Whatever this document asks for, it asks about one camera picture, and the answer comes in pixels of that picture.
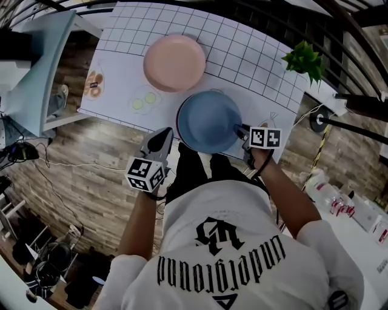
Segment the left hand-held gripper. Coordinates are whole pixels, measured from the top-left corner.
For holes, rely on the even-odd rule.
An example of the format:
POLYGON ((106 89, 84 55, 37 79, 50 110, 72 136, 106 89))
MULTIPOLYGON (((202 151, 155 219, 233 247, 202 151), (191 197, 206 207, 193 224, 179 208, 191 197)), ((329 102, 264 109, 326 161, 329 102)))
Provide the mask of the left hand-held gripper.
POLYGON ((125 178, 131 188, 155 193, 168 173, 167 157, 173 142, 173 129, 161 128, 148 134, 135 155, 130 157, 125 178))

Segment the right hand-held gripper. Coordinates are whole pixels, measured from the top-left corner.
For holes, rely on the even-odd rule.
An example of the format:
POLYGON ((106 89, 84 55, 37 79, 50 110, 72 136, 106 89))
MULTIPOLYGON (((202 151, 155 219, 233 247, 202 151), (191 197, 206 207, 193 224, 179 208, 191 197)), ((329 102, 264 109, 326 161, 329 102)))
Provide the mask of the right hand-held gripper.
POLYGON ((254 169, 254 157, 252 149, 269 150, 266 161, 261 166, 261 170, 268 164, 274 151, 279 149, 282 142, 282 129, 268 127, 252 127, 249 125, 233 126, 233 130, 239 139, 243 141, 242 149, 244 150, 243 161, 249 168, 254 169))

